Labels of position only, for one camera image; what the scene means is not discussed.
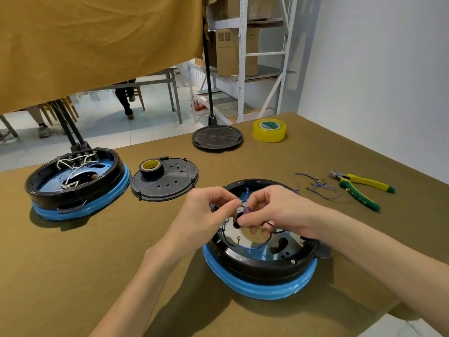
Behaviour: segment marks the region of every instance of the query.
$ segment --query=brown fabric curtain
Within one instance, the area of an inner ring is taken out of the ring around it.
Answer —
[[[202,0],[2,0],[0,114],[201,55]]]

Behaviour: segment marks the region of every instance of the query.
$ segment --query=blue rubber ring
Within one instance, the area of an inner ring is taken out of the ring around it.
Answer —
[[[282,285],[256,285],[240,280],[228,271],[226,271],[214,258],[207,245],[203,246],[203,254],[206,263],[210,269],[234,291],[255,299],[276,300],[282,299],[300,291],[310,281],[315,268],[317,259],[314,259],[307,269],[297,279]]]
[[[33,205],[33,208],[40,217],[49,221],[74,220],[79,219],[80,217],[93,214],[103,209],[111,202],[113,202],[116,198],[121,196],[128,188],[129,184],[131,183],[131,172],[125,164],[123,165],[125,166],[125,176],[123,176],[118,185],[116,185],[110,192],[103,195],[102,197],[97,198],[92,202],[89,202],[88,204],[83,206],[80,210],[77,210],[73,213],[60,214],[57,210],[48,210],[39,208],[36,202],[32,201],[31,203]]]

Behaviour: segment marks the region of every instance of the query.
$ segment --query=yellow tape roll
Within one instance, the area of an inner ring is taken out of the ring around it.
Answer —
[[[278,142],[284,139],[286,129],[287,125],[280,120],[259,119],[254,122],[253,136],[262,142]]]

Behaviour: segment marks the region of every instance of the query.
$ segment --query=wire cutters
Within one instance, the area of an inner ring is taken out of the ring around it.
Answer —
[[[357,190],[356,187],[352,183],[361,183],[366,184],[368,186],[386,191],[388,193],[395,193],[395,189],[386,185],[385,183],[371,180],[369,178],[359,177],[354,174],[343,174],[336,170],[331,169],[329,172],[330,177],[340,181],[340,187],[346,188],[346,191],[349,192],[353,198],[367,206],[369,209],[374,211],[379,211],[380,206],[375,203],[373,200],[369,199],[365,195],[363,195],[360,191]]]

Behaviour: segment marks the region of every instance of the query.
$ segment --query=forearm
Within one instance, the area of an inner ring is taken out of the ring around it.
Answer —
[[[325,222],[326,242],[449,336],[448,265],[341,213],[329,212]]]
[[[142,337],[171,271],[179,262],[164,239],[150,248],[126,289],[90,337]]]

